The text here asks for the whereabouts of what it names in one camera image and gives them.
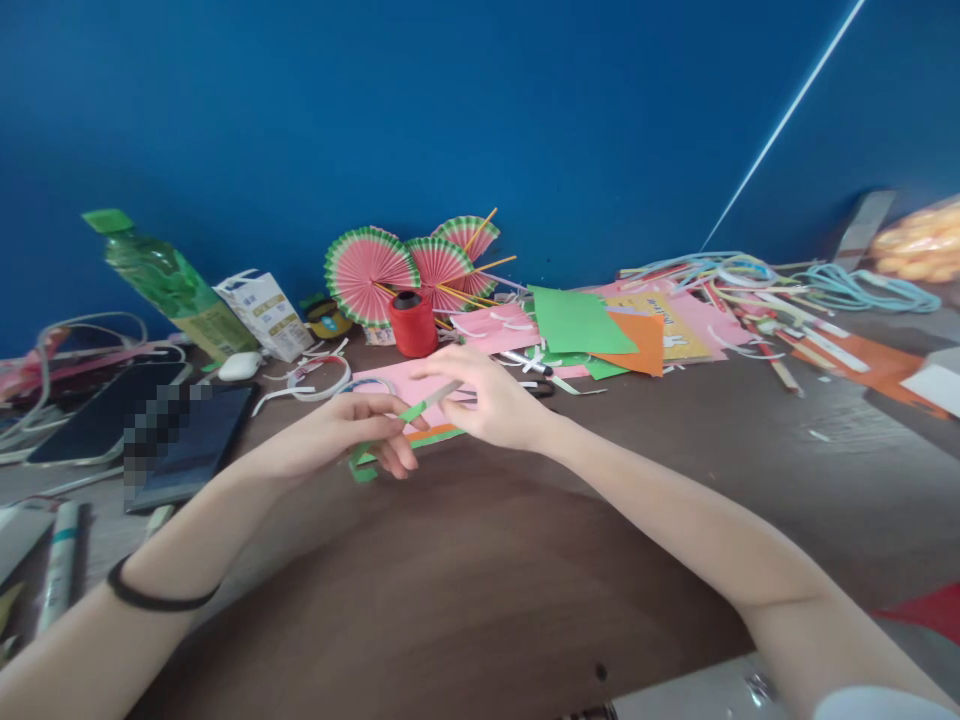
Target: green plastic bottle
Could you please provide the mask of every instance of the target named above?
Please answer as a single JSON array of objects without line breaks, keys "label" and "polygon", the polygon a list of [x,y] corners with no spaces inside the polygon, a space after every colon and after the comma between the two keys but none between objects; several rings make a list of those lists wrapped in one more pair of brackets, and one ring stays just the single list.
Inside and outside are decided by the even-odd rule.
[{"label": "green plastic bottle", "polygon": [[83,219],[107,238],[107,263],[217,362],[259,345],[193,265],[170,243],[140,235],[120,210]]}]

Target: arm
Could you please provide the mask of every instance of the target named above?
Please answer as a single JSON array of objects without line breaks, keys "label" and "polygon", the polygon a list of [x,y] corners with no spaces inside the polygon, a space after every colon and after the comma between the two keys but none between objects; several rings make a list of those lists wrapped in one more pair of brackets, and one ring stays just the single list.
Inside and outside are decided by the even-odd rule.
[{"label": "arm", "polygon": [[749,510],[549,412],[502,367],[466,348],[437,353],[423,374],[473,384],[475,411],[444,401],[452,422],[569,468],[723,595],[797,717],[851,685],[902,690],[957,711],[809,556]]},{"label": "arm", "polygon": [[[417,463],[404,423],[384,415],[407,409],[392,395],[350,393],[326,403],[217,475],[134,553],[123,581],[154,597],[206,595],[276,501],[359,442],[381,441],[381,463],[407,477]],[[414,425],[428,429],[422,419]],[[140,610],[101,583],[0,673],[0,717],[122,718],[195,614]]]}]

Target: watermelon paper fan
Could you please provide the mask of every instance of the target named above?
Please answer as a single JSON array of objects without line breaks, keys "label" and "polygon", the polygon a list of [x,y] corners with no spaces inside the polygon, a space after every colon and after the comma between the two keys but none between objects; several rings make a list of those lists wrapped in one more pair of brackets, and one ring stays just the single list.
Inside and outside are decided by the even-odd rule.
[{"label": "watermelon paper fan", "polygon": [[373,226],[350,230],[327,251],[327,289],[341,312],[366,327],[390,325],[393,296],[377,285],[420,287],[420,273],[396,235]]},{"label": "watermelon paper fan", "polygon": [[437,288],[444,280],[473,271],[473,263],[463,248],[435,237],[414,238],[405,244],[420,271],[420,295],[430,301],[434,310],[456,312],[473,308],[466,300],[458,300],[453,294]]},{"label": "watermelon paper fan", "polygon": [[[450,218],[443,225],[433,231],[431,237],[448,240],[454,245],[466,249],[470,260],[476,262],[490,244],[500,237],[500,230],[493,223],[487,223],[486,227],[477,235],[477,239],[470,243],[470,239],[477,230],[483,225],[483,218],[476,215],[461,215],[460,217]],[[470,295],[479,297],[488,297],[497,287],[497,281],[484,275],[483,273],[473,273],[465,275],[456,280],[449,280],[444,285],[452,287],[454,290],[460,290]]]}]

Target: hand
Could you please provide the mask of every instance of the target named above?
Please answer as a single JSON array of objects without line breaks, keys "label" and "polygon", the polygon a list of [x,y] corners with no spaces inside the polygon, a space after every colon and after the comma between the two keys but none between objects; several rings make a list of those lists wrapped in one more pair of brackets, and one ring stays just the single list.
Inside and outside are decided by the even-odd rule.
[{"label": "hand", "polygon": [[514,380],[502,365],[467,346],[450,345],[411,377],[444,375],[473,385],[475,410],[445,398],[440,407],[454,425],[491,445],[539,451],[554,415]]},{"label": "hand", "polygon": [[[376,442],[370,452],[395,478],[405,479],[417,468],[417,459],[403,436],[406,423],[389,415],[409,409],[395,395],[343,393],[281,430],[235,465],[242,463],[245,471],[256,477],[292,480],[320,470],[353,445]],[[430,429],[423,418],[411,425]]]}]

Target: scissors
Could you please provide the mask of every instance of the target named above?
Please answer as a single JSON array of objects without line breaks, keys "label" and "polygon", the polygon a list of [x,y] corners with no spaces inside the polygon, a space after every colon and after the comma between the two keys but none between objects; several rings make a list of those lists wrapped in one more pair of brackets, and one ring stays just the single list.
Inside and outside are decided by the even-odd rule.
[{"label": "scissors", "polygon": [[[536,382],[524,381],[520,383],[520,386],[526,390],[528,393],[533,395],[535,398],[545,398],[551,397],[557,390],[551,383],[548,383],[546,380],[537,380]],[[457,390],[458,393],[462,395],[472,395],[473,397],[467,400],[461,400],[460,398],[454,398],[457,402],[462,403],[475,403],[477,401],[477,393],[473,390]]]}]

